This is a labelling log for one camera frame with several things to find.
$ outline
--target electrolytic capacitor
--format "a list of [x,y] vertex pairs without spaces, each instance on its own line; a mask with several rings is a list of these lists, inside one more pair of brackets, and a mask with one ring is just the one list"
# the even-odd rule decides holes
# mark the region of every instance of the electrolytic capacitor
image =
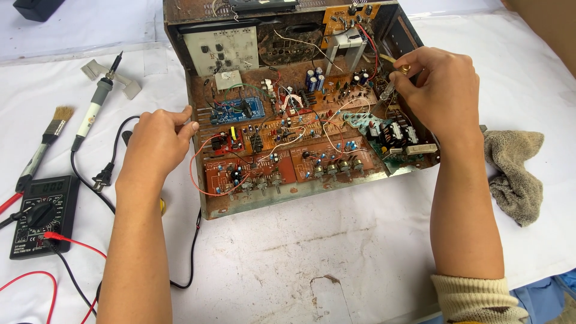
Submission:
[[314,76],[314,71],[308,70],[306,71],[306,85],[310,84],[310,78]]
[[357,86],[359,82],[360,82],[360,77],[359,76],[353,76],[352,81],[350,82],[350,86]]
[[313,92],[314,90],[316,90],[316,81],[318,81],[316,77],[310,78],[310,81],[308,81],[308,92]]
[[326,79],[326,77],[317,76],[317,79],[318,79],[318,82],[316,83],[316,90],[320,91],[320,90],[322,90],[322,87],[324,86],[324,80]]
[[360,85],[365,85],[365,84],[366,84],[366,81],[368,81],[368,78],[369,78],[369,77],[370,77],[370,76],[368,75],[368,73],[365,73],[365,72],[364,72],[364,73],[360,76]]

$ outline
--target knit sleeve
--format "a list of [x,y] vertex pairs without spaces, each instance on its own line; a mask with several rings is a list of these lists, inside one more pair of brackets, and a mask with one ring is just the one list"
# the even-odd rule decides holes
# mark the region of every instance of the knit sleeve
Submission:
[[432,282],[445,323],[520,324],[528,319],[528,312],[518,307],[518,300],[510,296],[505,278],[485,280],[435,275]]

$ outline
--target blue capacitor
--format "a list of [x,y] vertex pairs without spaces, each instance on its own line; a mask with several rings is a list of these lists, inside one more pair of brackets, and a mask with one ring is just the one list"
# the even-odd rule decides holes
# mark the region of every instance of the blue capacitor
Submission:
[[318,79],[318,81],[316,82],[316,90],[320,91],[320,90],[322,90],[322,87],[324,86],[324,79],[326,79],[326,77],[318,76],[317,79]]
[[369,78],[369,77],[370,77],[370,76],[368,75],[368,73],[363,73],[363,74],[360,76],[360,85],[364,85],[364,84],[366,83],[366,81],[368,81],[368,78]]
[[308,92],[314,92],[316,90],[316,82],[318,79],[316,77],[311,77],[310,81],[308,81]]
[[314,71],[306,71],[306,85],[310,84],[310,78],[314,76]]

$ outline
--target paint brush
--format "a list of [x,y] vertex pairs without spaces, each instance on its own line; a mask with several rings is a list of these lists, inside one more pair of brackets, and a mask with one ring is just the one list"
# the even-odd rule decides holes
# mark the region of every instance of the paint brush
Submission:
[[16,185],[17,193],[23,192],[24,188],[26,188],[26,185],[32,180],[34,174],[38,170],[38,166],[40,165],[40,162],[42,161],[44,154],[46,153],[46,150],[48,149],[48,147],[50,147],[50,145],[52,145],[56,141],[58,135],[64,128],[64,125],[68,120],[70,120],[73,114],[74,114],[73,107],[69,106],[56,107],[56,111],[54,112],[54,118],[52,119],[52,121],[48,125],[48,128],[46,128],[46,131],[42,135],[42,143],[40,144],[40,147],[38,147],[38,150],[36,150],[36,153],[34,153],[34,156],[32,156],[30,162],[28,162],[28,165],[26,165],[26,168],[24,168],[24,171],[22,171],[22,174],[18,179],[18,184]]

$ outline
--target cloth rag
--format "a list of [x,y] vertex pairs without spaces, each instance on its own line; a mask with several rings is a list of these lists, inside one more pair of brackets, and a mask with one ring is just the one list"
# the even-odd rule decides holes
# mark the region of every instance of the cloth rag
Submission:
[[484,132],[484,158],[503,174],[490,180],[498,206],[521,227],[534,223],[543,199],[542,182],[524,168],[524,161],[538,153],[544,134],[535,131]]

